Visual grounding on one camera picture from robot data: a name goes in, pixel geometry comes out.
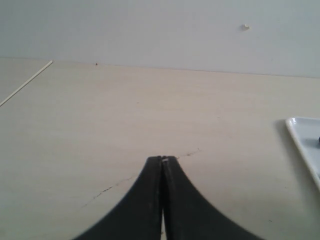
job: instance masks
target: white plate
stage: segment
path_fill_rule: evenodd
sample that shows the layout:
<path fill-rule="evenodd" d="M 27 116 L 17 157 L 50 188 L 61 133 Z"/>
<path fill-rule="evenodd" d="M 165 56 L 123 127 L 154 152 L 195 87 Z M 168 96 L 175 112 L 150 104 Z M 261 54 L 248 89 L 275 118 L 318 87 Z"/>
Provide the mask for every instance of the white plate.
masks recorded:
<path fill-rule="evenodd" d="M 320 190 L 320 119 L 292 117 L 285 123 Z"/>

